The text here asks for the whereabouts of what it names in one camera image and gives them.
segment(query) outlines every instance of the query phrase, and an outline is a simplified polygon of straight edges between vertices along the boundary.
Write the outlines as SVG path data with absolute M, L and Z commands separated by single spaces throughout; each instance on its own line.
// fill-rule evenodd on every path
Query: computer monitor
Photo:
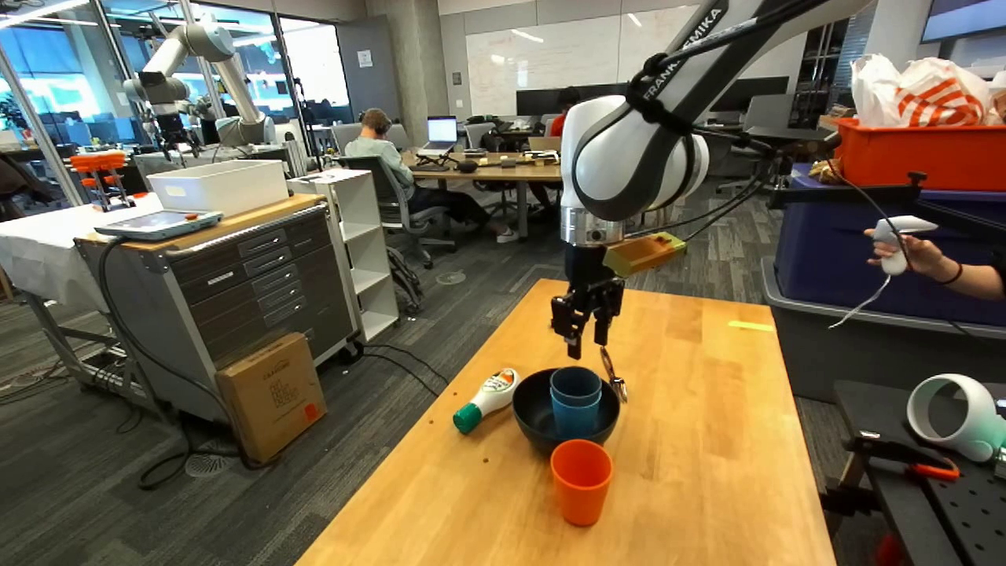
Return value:
M 626 96 L 626 81 L 516 91 L 516 113 L 519 118 L 560 113 L 566 111 L 566 104 L 560 100 L 568 97 L 568 91 L 574 96 L 574 100 L 591 100 L 604 96 Z
M 450 148 L 459 143 L 459 120 L 457 118 L 427 118 L 427 146 Z

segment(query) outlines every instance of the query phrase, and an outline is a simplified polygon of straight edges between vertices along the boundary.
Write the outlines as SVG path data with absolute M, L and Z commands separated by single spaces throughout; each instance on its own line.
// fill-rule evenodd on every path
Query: ceiling light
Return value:
M 516 39 L 523 39 L 523 41 L 531 41 L 531 44 L 543 44 L 543 39 L 529 35 L 529 32 L 523 32 L 523 29 L 509 29 L 509 35 L 516 35 Z

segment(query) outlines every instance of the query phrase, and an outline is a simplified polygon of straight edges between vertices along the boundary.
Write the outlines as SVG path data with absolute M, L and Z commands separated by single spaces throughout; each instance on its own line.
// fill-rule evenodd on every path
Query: white object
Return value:
M 937 225 L 914 216 L 914 213 L 899 213 L 899 216 L 879 216 L 874 230 L 874 243 L 888 243 L 899 244 L 897 232 L 934 232 Z M 892 253 L 879 257 L 884 275 L 897 276 L 909 271 L 904 253 Z
M 159 212 L 157 195 L 133 197 L 136 209 L 100 212 L 93 206 L 30 213 L 0 225 L 0 269 L 17 288 L 55 299 L 60 304 L 106 313 L 98 283 L 76 253 L 77 236 L 100 225 Z
M 899 125 L 897 91 L 902 73 L 884 53 L 859 58 L 848 68 L 859 125 Z
M 950 447 L 971 462 L 986 462 L 1006 444 L 1006 421 L 985 385 L 968 373 L 934 373 L 922 380 L 904 405 L 909 429 L 937 447 Z
M 447 156 L 447 153 L 450 153 L 450 148 L 418 148 L 414 153 L 418 153 L 418 156 L 431 156 L 431 161 L 437 161 L 437 156 Z
M 219 161 L 147 176 L 162 212 L 219 212 L 246 213 L 287 202 L 287 176 L 279 161 Z
M 1006 96 L 1006 73 L 995 73 L 986 87 L 993 91 L 993 97 Z
M 478 429 L 481 417 L 500 413 L 502 405 L 512 404 L 516 385 L 523 380 L 523 373 L 516 367 L 500 367 L 494 378 L 488 378 L 478 393 L 470 396 L 470 404 L 464 404 L 457 415 L 451 425 L 462 434 L 470 434 Z
M 335 254 L 339 263 L 348 263 L 341 288 L 353 288 L 348 304 L 357 304 L 363 341 L 374 341 L 398 322 L 374 176 L 369 170 L 324 170 L 309 172 L 309 184 L 300 190 L 330 202 L 339 225 L 332 232 Z
M 952 60 L 910 60 L 897 87 L 899 125 L 998 125 L 981 76 Z

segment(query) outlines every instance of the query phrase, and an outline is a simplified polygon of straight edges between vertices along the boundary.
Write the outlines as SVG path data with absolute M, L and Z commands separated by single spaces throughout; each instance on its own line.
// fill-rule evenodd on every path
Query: green object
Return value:
M 459 434 L 468 434 L 476 432 L 481 421 L 481 408 L 476 404 L 462 405 L 457 415 L 451 415 L 451 425 L 459 429 Z

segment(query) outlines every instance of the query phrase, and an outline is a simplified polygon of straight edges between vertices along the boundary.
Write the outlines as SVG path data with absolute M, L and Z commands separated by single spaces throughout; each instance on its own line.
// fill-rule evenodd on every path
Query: plastic bin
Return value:
M 805 180 L 805 167 L 791 170 L 791 187 L 821 190 Z M 922 202 L 1006 225 L 1006 192 L 923 192 Z M 877 216 L 866 202 L 788 202 L 776 244 L 782 295 L 822 304 L 859 304 L 874 295 L 884 271 L 866 263 L 874 243 L 862 230 Z M 979 263 L 993 254 L 993 243 L 965 232 L 937 230 L 927 236 L 959 262 Z M 897 276 L 866 313 L 1006 328 L 1006 301 L 968 299 L 914 275 Z
M 952 328 L 927 319 L 862 313 L 842 328 L 827 329 L 844 309 L 782 295 L 769 263 L 763 263 L 762 283 L 795 396 L 832 404 L 835 380 L 910 391 L 941 372 L 1006 380 L 1002 328 Z
M 1006 192 L 1006 128 L 862 128 L 840 120 L 835 150 L 851 187 L 897 187 L 922 170 L 927 187 Z

